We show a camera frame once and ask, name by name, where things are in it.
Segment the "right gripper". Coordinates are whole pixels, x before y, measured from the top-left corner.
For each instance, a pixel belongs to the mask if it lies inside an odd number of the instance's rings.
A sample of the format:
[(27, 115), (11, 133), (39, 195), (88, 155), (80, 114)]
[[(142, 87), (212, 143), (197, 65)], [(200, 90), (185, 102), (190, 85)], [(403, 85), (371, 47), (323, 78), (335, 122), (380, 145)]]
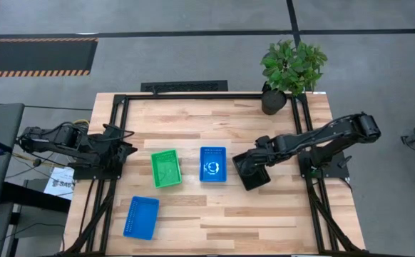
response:
[(242, 164), (246, 163), (246, 175), (253, 176), (261, 171), (263, 165), (275, 165), (286, 160), (286, 143), (284, 136), (259, 137), (255, 141), (256, 149), (250, 149), (241, 154)]

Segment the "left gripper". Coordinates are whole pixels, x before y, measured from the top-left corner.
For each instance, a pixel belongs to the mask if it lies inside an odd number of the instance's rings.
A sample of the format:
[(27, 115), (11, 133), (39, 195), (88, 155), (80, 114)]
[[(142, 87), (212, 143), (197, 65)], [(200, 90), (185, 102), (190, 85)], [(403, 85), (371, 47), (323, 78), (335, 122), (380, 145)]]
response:
[(121, 136), (100, 134), (98, 136), (98, 165), (122, 166), (126, 162), (129, 153), (135, 153), (138, 150), (132, 144), (122, 143)]

